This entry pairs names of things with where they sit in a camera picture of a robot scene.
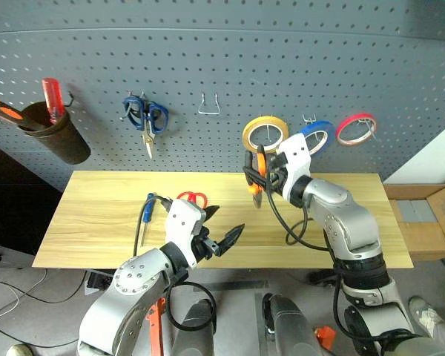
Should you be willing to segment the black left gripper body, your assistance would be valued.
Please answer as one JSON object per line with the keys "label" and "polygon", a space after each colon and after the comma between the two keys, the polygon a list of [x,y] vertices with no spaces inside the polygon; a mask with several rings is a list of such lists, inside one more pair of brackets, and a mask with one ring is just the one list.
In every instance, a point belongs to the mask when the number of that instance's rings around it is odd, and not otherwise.
{"label": "black left gripper body", "polygon": [[198,235],[192,238],[191,250],[196,260],[210,260],[213,255],[221,256],[220,246],[208,237],[209,233],[209,229],[203,226]]}

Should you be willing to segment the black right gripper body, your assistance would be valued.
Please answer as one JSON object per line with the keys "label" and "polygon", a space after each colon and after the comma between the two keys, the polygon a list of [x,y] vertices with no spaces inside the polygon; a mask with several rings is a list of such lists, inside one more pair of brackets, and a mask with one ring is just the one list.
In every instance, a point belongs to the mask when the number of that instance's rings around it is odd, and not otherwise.
{"label": "black right gripper body", "polygon": [[270,154],[266,163],[266,193],[289,195],[288,159],[285,153]]}

